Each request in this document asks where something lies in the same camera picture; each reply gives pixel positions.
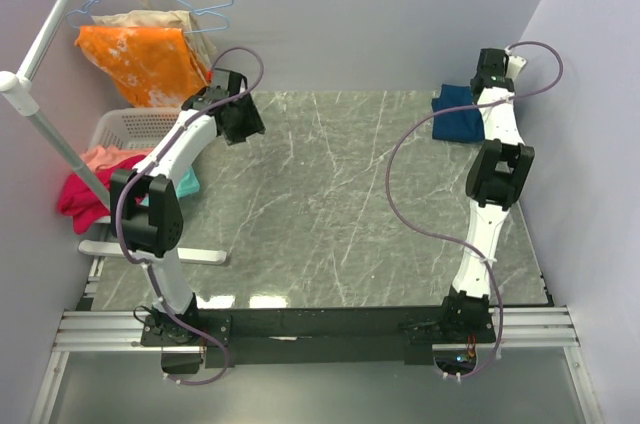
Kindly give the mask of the blue t-shirt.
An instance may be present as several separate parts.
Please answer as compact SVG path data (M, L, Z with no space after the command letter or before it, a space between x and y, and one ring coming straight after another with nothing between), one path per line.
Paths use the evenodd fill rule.
M472 107L468 86L442 84L440 93L431 101L432 138L455 143L479 143L485 139L481 113Z

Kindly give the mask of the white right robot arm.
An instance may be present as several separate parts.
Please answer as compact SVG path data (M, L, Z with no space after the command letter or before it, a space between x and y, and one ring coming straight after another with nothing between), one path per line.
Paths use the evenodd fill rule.
M438 321L440 334L452 343L492 330L489 304L498 241L535 157L533 148L524 144L514 112L514 81L525 64L505 50L483 48L470 81L484 141L465 184L470 223L463 257Z

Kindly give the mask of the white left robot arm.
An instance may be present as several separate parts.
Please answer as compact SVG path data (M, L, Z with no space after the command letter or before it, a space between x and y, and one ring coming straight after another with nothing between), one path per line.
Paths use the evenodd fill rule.
M251 90L241 73L215 69L211 84L186 100L152 151L110 179L113 235L124 257L142 268L153 292L149 330L179 346L209 338L177 250L184 228L177 186L214 139L234 145L264 133Z

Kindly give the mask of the teal garment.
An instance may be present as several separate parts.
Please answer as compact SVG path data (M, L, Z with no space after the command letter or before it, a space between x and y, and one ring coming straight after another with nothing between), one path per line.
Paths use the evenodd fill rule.
M192 167L185 172L176 187L176 195L179 199L196 194L200 191L200 182Z

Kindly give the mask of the orange patterned cloth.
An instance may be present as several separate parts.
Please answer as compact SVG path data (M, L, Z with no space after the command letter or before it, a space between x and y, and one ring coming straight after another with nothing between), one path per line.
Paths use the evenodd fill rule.
M182 30L83 26L75 45L134 107L180 107L208 84Z

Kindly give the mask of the white plastic laundry basket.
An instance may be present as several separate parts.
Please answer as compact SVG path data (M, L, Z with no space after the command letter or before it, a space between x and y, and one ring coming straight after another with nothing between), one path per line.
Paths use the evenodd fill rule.
M89 147L115 146L121 150L154 148L174 126L177 108L127 108L112 110L98 121Z

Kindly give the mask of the beige cloth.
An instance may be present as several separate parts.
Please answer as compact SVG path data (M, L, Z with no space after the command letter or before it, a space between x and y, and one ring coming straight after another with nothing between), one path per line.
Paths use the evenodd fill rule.
M206 68L212 66L212 58L217 54L215 45L200 27L195 15L185 10L133 10L115 15L93 16L92 19L93 23L99 26L180 29L187 44Z

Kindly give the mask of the pink t-shirt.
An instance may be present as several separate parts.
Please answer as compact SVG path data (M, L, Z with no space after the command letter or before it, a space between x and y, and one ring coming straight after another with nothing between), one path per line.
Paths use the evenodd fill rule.
M101 145L92 147L80 155L86 166L94 173L111 169L121 163L130 160L141 160L152 151L145 149L120 149L116 146L104 147Z

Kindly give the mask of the magenta t-shirt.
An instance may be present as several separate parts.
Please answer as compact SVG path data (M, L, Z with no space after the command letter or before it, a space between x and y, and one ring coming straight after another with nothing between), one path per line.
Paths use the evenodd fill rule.
M132 170L143 158L143 154L132 155L110 168L98 171L97 177L109 190L110 179L116 170ZM109 209L76 174L66 179L56 209L61 215L71 218L73 231L78 235L87 232L97 220L110 215Z

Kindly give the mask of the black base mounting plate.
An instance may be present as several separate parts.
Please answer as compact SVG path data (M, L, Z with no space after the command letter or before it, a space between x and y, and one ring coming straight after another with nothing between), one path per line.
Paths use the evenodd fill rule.
M432 365L438 345L473 351L499 346L503 317L486 304L418 307L190 308L177 319L155 309L136 314L141 345L161 350L167 374L237 365L401 361Z

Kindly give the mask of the white clothes rack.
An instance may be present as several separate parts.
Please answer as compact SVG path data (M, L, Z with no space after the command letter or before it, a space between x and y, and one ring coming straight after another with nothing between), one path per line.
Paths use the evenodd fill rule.
M56 0L1 0L1 68L17 71ZM75 47L75 19L61 20L33 76L41 111L78 152L98 119L122 105L107 76ZM70 169L34 126L1 103L1 257L5 266L84 267L78 238L55 210Z

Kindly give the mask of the aluminium rail frame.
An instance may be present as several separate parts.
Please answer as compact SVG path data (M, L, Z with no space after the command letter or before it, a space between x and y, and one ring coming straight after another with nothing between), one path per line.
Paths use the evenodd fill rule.
M64 312L29 421L49 421L71 353L142 351L144 348L140 344L141 334L142 324L129 312ZM567 308L506 308L501 348L562 349L584 421L604 421L581 352L580 341Z

